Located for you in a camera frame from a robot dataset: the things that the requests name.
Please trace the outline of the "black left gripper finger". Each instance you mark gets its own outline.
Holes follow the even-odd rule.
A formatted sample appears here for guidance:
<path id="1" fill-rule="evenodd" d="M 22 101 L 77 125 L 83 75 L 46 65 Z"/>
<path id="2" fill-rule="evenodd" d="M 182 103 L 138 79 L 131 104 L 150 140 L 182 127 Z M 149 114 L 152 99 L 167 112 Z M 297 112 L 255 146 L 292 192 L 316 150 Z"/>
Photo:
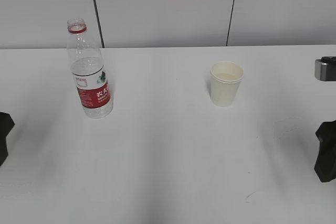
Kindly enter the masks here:
<path id="1" fill-rule="evenodd" d="M 10 114 L 0 112 L 0 166 L 2 166 L 8 157 L 6 138 L 14 126 L 15 123 Z"/>

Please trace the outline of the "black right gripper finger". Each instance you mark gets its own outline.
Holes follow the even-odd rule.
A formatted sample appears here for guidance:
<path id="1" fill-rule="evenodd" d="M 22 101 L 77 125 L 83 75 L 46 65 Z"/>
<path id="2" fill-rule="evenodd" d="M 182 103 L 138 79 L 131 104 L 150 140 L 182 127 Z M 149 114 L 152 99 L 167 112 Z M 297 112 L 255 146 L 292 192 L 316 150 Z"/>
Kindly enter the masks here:
<path id="1" fill-rule="evenodd" d="M 314 170 L 322 183 L 335 179 L 335 121 L 323 122 L 316 131 L 319 151 Z"/>

